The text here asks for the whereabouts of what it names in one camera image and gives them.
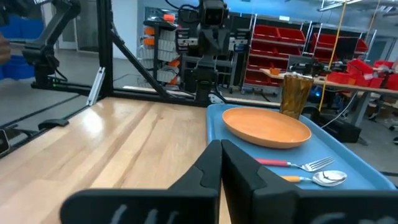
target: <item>yellow cable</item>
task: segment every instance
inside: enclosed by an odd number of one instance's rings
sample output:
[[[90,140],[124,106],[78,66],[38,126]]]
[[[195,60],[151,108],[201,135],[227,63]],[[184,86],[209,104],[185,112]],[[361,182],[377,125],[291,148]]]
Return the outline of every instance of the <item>yellow cable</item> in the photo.
[[[366,34],[365,43],[368,41],[368,37],[369,37],[369,34],[370,34],[370,32],[371,32],[371,29],[372,29],[372,26],[373,26],[373,21],[374,21],[374,18],[376,17],[376,13],[377,13],[377,9],[379,8],[380,1],[381,1],[381,0],[379,0],[379,1],[377,2],[376,9],[374,10],[373,17],[372,17],[372,20],[371,20],[371,24],[369,25],[369,30],[368,30],[368,33]]]
[[[344,13],[346,11],[346,6],[347,6],[347,0],[344,0],[344,4],[343,4],[343,11],[341,12],[341,16],[340,16],[340,22],[338,24],[338,28],[337,28],[337,34],[336,34],[336,40],[335,40],[335,46],[333,47],[333,51],[331,53],[331,58],[329,61],[329,66],[328,66],[328,70],[330,70],[331,64],[333,63],[333,57],[335,56],[335,51],[336,51],[336,46],[337,46],[337,41],[338,41],[338,36],[340,35],[340,29],[341,29],[341,25],[343,23],[343,18],[344,18]],[[319,112],[321,112],[322,109],[322,103],[323,103],[323,98],[325,97],[325,89],[326,89],[326,81],[328,80],[328,75],[326,75],[325,77],[325,81],[323,82],[323,86],[322,86],[322,96],[321,96],[321,102],[319,104]]]

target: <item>light wood tabletop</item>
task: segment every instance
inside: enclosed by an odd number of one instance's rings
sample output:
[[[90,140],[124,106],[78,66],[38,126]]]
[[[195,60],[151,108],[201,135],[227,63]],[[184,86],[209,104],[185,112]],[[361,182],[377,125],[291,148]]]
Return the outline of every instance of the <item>light wood tabletop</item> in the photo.
[[[0,160],[0,223],[60,223],[81,189],[166,189],[206,146],[205,108],[106,98]]]
[[[264,74],[266,74],[268,77],[271,78],[276,78],[279,80],[283,80],[284,74],[293,74],[290,72],[287,73],[283,73],[282,75],[272,75],[269,71],[269,69],[264,69],[261,68],[260,71]],[[324,80],[320,80],[320,77],[317,77],[314,79],[314,85],[323,85],[324,84]],[[326,86],[330,86],[330,87],[335,87],[335,88],[339,88],[339,89],[347,89],[347,90],[358,90],[358,91],[370,91],[370,92],[374,92],[374,93],[381,93],[381,94],[390,94],[390,95],[398,95],[398,91],[397,90],[388,90],[388,89],[382,89],[382,88],[370,88],[370,87],[363,87],[363,86],[356,86],[356,85],[346,85],[346,84],[339,84],[339,83],[333,83],[333,82],[326,82]]]
[[[148,91],[151,93],[154,93],[155,90],[153,88],[144,88],[144,87],[138,87],[138,86],[124,86],[123,87],[125,90],[140,90],[140,91]],[[189,96],[189,94],[186,94],[181,91],[172,91],[168,90],[167,92],[174,94],[174,95],[180,95],[180,96]],[[249,100],[249,99],[241,99],[241,98],[233,98],[233,97],[224,97],[226,100],[230,101],[231,103],[258,103],[266,106],[280,106],[280,103],[276,102],[266,102],[266,101],[260,101],[260,100]]]

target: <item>orange plate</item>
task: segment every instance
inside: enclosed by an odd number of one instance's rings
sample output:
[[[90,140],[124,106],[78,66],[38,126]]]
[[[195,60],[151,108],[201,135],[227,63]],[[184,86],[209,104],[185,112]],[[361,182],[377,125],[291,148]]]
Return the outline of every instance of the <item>orange plate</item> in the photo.
[[[265,147],[288,149],[311,137],[305,124],[276,111],[232,108],[223,113],[223,120],[237,137]]]

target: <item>fork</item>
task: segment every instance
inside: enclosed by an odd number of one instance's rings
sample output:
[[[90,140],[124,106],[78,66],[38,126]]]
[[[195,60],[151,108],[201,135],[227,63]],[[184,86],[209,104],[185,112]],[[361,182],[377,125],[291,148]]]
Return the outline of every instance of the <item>fork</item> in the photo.
[[[322,169],[322,168],[332,164],[335,161],[334,158],[332,158],[331,156],[328,156],[326,158],[323,158],[323,159],[320,159],[317,161],[309,162],[309,163],[303,164],[303,165],[297,165],[297,164],[294,164],[291,162],[277,160],[277,159],[256,158],[255,160],[257,160],[260,164],[265,165],[265,166],[296,167],[296,168],[305,170],[307,172],[315,172],[319,169]]]

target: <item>camera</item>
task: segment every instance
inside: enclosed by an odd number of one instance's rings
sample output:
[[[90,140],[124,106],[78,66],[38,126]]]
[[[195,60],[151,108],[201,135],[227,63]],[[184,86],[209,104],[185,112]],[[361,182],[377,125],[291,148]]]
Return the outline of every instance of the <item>camera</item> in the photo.
[[[227,5],[221,0],[202,0],[199,6],[200,25],[222,26],[228,18]]]

